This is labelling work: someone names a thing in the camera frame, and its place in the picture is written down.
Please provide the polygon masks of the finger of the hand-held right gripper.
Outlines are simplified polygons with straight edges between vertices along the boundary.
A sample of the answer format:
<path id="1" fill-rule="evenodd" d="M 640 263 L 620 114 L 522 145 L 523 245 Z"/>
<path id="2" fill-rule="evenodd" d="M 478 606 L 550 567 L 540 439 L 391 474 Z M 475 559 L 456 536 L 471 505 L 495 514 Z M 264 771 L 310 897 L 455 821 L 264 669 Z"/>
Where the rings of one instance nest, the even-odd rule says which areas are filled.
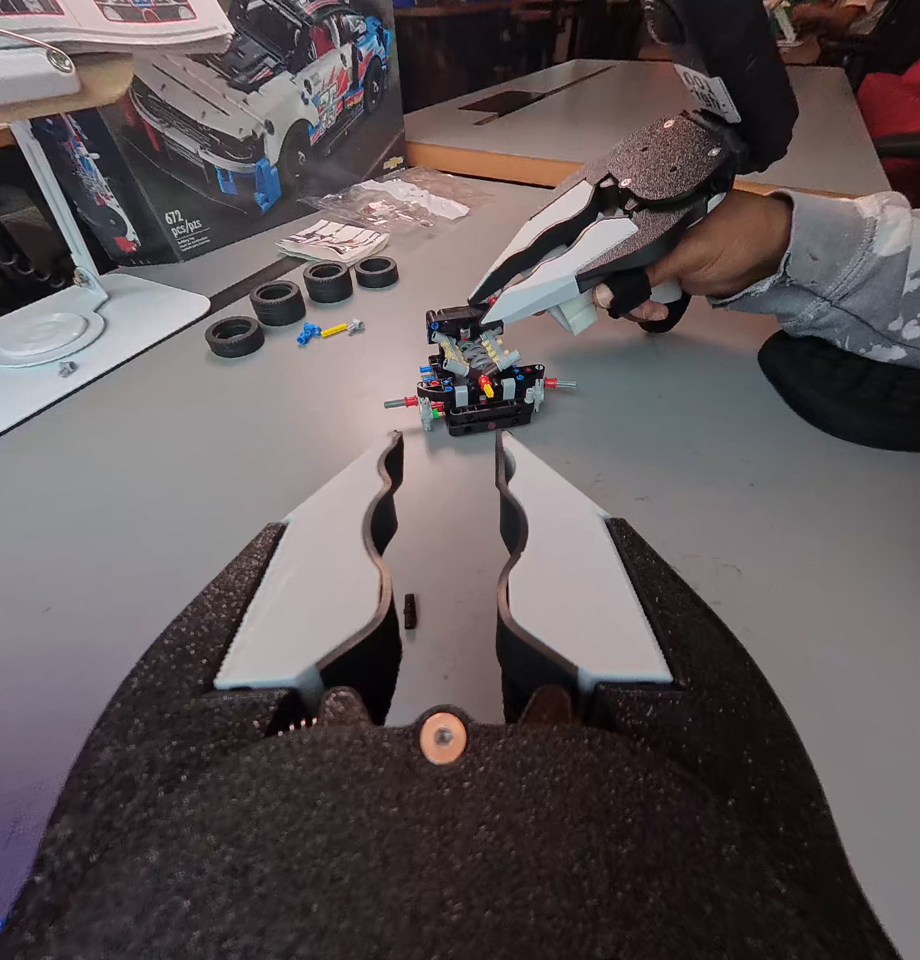
<path id="1" fill-rule="evenodd" d="M 493 263 L 469 295 L 468 303 L 485 304 L 517 276 L 536 268 L 550 253 L 574 243 L 601 212 L 598 193 L 598 186 L 581 179 L 538 210 Z"/>
<path id="2" fill-rule="evenodd" d="M 494 319 L 508 324 L 545 311 L 562 327 L 591 327 L 597 306 L 591 293 L 581 291 L 579 274 L 637 232 L 630 218 L 602 218 L 586 226 L 564 251 L 542 259 L 498 296 Z"/>

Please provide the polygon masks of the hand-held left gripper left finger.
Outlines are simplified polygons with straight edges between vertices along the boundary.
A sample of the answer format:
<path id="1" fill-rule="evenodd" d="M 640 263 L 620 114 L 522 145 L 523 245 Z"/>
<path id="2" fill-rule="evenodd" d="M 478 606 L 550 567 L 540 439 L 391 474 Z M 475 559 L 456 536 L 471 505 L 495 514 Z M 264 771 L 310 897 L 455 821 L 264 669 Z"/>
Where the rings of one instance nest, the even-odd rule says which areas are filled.
<path id="1" fill-rule="evenodd" d="M 403 467 L 392 431 L 286 516 L 216 690 L 395 686 L 402 641 L 384 554 Z"/>

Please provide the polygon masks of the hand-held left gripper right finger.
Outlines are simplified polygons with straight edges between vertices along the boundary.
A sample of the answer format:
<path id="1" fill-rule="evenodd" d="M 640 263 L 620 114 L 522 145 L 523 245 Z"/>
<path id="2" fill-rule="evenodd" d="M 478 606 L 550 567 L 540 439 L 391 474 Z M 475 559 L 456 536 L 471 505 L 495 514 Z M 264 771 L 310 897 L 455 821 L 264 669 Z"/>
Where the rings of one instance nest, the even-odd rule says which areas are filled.
<path id="1" fill-rule="evenodd" d="M 508 431 L 497 438 L 497 486 L 510 552 L 498 611 L 512 639 L 575 685 L 672 684 L 607 511 Z"/>

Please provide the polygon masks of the toy brick engine assembly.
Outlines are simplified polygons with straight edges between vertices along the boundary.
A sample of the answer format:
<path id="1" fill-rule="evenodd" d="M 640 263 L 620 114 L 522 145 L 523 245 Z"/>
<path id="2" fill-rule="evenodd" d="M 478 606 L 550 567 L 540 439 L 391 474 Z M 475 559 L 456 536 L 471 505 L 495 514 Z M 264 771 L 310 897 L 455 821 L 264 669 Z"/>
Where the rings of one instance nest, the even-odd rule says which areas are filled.
<path id="1" fill-rule="evenodd" d="M 486 314 L 469 305 L 429 310 L 425 333 L 432 352 L 419 368 L 416 390 L 384 407 L 416 410 L 425 431 L 444 423 L 450 436 L 466 437 L 527 425 L 547 393 L 578 389 L 507 348 L 504 324 Z"/>

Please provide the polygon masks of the person's right forearm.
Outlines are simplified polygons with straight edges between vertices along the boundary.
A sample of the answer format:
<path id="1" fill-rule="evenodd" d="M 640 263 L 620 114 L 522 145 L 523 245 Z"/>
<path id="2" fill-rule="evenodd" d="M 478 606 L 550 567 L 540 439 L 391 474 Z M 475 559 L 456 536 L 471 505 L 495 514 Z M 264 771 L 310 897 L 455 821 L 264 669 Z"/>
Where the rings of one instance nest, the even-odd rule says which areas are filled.
<path id="1" fill-rule="evenodd" d="M 825 198 L 791 190 L 791 238 L 778 270 L 716 308 L 774 315 L 876 362 L 920 369 L 920 208 L 897 192 Z"/>

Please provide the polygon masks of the grey desk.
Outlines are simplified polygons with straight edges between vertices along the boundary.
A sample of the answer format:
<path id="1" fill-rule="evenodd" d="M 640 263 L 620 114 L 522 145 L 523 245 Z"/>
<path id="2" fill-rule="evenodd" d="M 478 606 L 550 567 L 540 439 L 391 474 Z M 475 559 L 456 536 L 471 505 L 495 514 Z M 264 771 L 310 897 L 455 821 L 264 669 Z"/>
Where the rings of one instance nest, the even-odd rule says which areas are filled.
<path id="1" fill-rule="evenodd" d="M 0 917 L 83 739 L 156 636 L 268 522 L 388 431 L 404 433 L 397 604 L 413 593 L 389 720 L 435 704 L 502 719 L 494 652 L 493 438 L 425 434 L 424 315 L 466 300 L 541 200 L 494 184 L 441 232 L 395 235 L 399 282 L 238 361 L 202 322 L 0 438 Z M 802 422 L 756 361 L 777 326 L 695 299 L 670 334 L 548 317 L 507 342 L 578 390 L 517 437 L 628 520 L 730 627 L 777 691 L 851 865 L 904 958 L 920 958 L 920 455 Z"/>

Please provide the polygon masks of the person's right hand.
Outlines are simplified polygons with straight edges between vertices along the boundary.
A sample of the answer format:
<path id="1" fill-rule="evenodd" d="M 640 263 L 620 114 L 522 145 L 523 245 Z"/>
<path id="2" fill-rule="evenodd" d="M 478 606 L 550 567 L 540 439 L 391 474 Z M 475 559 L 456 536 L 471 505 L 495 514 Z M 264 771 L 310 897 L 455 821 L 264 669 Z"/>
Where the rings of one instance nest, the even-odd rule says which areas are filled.
<path id="1" fill-rule="evenodd" d="M 713 309 L 777 317 L 764 303 L 739 301 L 744 291 L 780 269 L 793 211 L 790 193 L 731 191 L 668 255 L 646 269 L 648 290 L 676 282 L 682 293 L 705 299 Z"/>

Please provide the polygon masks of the light grey neighbouring table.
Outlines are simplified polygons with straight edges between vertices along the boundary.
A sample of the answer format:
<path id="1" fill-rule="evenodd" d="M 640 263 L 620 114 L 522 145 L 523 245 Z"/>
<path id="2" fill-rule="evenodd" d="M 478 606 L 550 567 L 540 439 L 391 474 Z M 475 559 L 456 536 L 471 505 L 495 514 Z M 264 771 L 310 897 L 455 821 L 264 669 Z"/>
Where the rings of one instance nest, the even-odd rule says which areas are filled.
<path id="1" fill-rule="evenodd" d="M 742 174 L 746 188 L 851 197 L 888 190 L 844 72 L 788 73 L 800 107 L 791 145 L 765 173 Z M 406 156 L 413 166 L 553 187 L 637 129 L 692 105 L 668 62 L 574 60 L 406 115 Z"/>

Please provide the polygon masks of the clear plastic bag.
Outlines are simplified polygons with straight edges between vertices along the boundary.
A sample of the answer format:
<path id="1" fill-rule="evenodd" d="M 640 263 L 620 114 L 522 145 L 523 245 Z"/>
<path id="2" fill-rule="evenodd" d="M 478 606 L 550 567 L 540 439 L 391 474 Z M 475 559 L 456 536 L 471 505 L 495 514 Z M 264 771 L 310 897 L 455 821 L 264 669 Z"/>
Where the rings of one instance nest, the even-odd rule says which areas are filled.
<path id="1" fill-rule="evenodd" d="M 479 197 L 453 174 L 413 167 L 302 200 L 330 217 L 393 233 L 432 230 L 464 219 Z"/>

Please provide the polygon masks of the wide black rubber tire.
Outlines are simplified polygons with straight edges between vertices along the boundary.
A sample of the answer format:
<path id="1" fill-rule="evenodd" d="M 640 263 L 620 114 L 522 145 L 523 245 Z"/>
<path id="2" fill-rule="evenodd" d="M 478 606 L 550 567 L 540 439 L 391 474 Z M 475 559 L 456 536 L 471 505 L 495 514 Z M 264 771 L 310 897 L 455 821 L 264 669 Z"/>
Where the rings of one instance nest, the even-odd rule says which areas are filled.
<path id="1" fill-rule="evenodd" d="M 353 293 L 353 280 L 348 267 L 339 262 L 311 262 L 302 278 L 312 302 L 319 305 L 338 304 Z"/>
<path id="2" fill-rule="evenodd" d="M 297 283 L 283 279 L 257 285 L 250 291 L 250 305 L 265 327 L 282 328 L 301 322 L 306 303 Z"/>

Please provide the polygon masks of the sticker sheet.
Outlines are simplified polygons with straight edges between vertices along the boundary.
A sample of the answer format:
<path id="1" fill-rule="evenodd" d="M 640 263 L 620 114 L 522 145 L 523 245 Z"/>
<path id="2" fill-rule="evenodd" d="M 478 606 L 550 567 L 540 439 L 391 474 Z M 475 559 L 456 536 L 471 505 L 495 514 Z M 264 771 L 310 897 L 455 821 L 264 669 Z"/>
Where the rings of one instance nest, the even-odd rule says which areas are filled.
<path id="1" fill-rule="evenodd" d="M 389 240 L 390 234 L 385 231 L 320 219 L 277 240 L 275 246 L 289 258 L 350 266 L 381 253 Z"/>

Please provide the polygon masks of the toy car set box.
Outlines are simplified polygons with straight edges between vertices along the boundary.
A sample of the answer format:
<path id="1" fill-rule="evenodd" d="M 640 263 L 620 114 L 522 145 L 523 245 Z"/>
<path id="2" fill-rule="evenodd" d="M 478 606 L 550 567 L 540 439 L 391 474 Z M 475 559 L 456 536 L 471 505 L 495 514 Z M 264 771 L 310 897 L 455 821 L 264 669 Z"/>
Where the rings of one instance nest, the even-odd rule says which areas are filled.
<path id="1" fill-rule="evenodd" d="M 31 122 L 118 266 L 188 261 L 405 164 L 394 2 L 221 8 L 226 51 L 137 57 L 114 104 Z"/>

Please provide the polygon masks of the instruction booklet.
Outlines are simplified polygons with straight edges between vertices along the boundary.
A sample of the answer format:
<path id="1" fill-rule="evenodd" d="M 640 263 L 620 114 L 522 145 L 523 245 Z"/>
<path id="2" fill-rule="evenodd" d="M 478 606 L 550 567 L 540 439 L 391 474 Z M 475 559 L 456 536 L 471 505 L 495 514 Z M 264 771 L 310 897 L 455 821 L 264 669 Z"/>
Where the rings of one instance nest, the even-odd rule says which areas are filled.
<path id="1" fill-rule="evenodd" d="M 0 1 L 0 49 L 42 42 L 68 54 L 209 53 L 233 35 L 215 1 Z"/>

